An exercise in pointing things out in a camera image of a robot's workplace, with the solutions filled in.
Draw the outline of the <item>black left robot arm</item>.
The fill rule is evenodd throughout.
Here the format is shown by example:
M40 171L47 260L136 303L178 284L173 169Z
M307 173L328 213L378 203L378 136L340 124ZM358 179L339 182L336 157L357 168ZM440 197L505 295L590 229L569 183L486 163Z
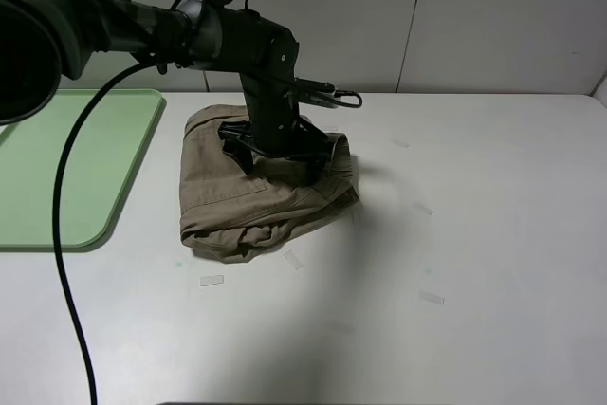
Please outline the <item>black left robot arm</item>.
M132 55L137 69L168 65L236 73L248 118L226 121L224 152L245 172L254 156L305 164L316 180L332 156L328 136L304 120L304 102L335 102L333 87L297 79L292 32L229 0L1 0L1 121L41 111L61 78L76 80L96 52Z

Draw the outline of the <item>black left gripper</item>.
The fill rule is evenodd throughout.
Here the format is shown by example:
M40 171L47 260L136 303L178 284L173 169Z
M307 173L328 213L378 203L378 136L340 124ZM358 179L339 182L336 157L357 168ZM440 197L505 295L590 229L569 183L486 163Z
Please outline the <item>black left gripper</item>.
M312 124L298 124L299 107L290 98L290 86L259 74L239 77L249 121L220 124L223 153L245 174L253 171L254 155L300 162L305 165L306 183L316 183L332 159L335 141Z

